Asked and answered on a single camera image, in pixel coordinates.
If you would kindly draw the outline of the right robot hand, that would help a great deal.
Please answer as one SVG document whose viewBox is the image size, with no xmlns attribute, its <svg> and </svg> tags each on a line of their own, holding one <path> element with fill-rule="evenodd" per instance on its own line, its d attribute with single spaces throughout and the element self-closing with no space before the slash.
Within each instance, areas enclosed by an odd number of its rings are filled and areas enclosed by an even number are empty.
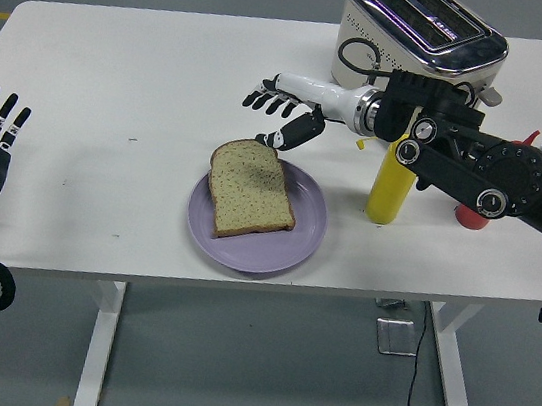
<svg viewBox="0 0 542 406">
<path fill-rule="evenodd" d="M 321 82 L 291 73 L 276 74 L 272 79 L 261 80 L 243 100 L 243 106 L 253 110 L 266 107 L 271 115 L 281 106 L 282 117 L 289 117 L 292 110 L 306 105 L 310 112 L 294 118 L 274 133 L 258 134 L 255 141 L 278 151 L 288 151 L 318 137 L 330 122 L 344 123 L 353 132 L 360 130 L 361 116 L 364 113 L 362 98 L 369 88 L 347 90 L 333 83 Z"/>
</svg>

